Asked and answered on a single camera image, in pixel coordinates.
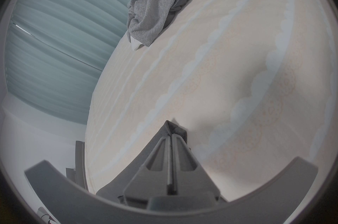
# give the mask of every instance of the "curtain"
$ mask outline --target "curtain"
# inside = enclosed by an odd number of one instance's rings
[[[8,29],[8,91],[86,124],[97,80],[126,32],[129,0],[18,0]]]

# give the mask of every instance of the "teal curtain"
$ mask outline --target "teal curtain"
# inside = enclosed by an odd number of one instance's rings
[[[97,80],[126,32],[129,0],[18,0],[8,29],[8,91],[86,124]]]

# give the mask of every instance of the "gray waffle-textured cloth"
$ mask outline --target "gray waffle-textured cloth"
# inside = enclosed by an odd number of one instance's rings
[[[175,0],[130,0],[127,36],[149,47],[162,31]]]

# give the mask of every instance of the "striped bed sheet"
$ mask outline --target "striped bed sheet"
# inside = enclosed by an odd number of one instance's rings
[[[91,101],[89,191],[171,120],[229,201],[296,156],[314,163],[305,204],[337,154],[337,32],[326,0],[190,0],[149,48],[124,36]]]

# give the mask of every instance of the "curtain fold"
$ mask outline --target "curtain fold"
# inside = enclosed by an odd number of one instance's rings
[[[126,32],[129,0],[18,0],[8,28],[8,91],[86,124],[92,92]]]

